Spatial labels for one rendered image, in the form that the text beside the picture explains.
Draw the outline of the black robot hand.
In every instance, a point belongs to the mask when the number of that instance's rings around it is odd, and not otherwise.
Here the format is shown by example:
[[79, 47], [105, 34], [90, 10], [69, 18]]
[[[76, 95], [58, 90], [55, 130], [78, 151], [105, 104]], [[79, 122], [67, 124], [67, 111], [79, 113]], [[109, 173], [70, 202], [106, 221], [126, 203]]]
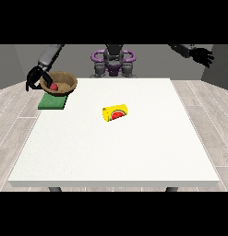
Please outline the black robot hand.
[[47, 82], [47, 86], [51, 87], [53, 80], [51, 79], [51, 77], [42, 70], [41, 67], [34, 66], [29, 73], [27, 74], [27, 81], [26, 81], [26, 90], [29, 89], [42, 89], [41, 85], [36, 86], [35, 83], [41, 78], [43, 77], [43, 79]]
[[194, 48], [189, 54], [196, 63], [205, 65], [207, 68], [210, 68], [212, 61], [214, 60], [212, 52], [205, 48]]

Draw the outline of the brown wooden bowl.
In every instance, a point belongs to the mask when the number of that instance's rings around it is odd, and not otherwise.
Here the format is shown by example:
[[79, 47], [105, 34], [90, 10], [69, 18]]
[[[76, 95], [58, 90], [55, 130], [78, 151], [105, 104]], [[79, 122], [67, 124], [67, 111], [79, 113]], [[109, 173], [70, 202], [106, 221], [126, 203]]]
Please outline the brown wooden bowl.
[[78, 84], [77, 78], [74, 75], [67, 72], [54, 71], [54, 72], [49, 72], [48, 75], [51, 77], [53, 82], [57, 85], [58, 90], [49, 89], [47, 87], [47, 82], [44, 80], [43, 77], [41, 77], [40, 79], [41, 87], [48, 94], [56, 96], [56, 97], [69, 95], [70, 93], [73, 92], [73, 90], [76, 88]]

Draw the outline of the green square pad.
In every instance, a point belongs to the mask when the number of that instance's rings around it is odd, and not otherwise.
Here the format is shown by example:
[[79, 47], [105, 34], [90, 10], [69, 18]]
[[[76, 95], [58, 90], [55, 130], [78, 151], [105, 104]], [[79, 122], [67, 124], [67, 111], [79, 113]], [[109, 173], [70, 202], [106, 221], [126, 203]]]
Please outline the green square pad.
[[45, 93], [38, 105], [39, 110], [63, 110], [66, 105], [67, 96], [55, 97]]

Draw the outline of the yellow cup with melon print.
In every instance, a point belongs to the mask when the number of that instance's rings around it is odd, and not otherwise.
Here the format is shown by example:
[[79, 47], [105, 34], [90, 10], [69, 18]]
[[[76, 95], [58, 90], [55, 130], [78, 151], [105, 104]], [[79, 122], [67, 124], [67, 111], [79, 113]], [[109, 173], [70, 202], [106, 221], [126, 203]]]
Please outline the yellow cup with melon print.
[[128, 109], [125, 104], [104, 107], [102, 109], [102, 116], [106, 122], [110, 122], [117, 118], [126, 116], [128, 114]]

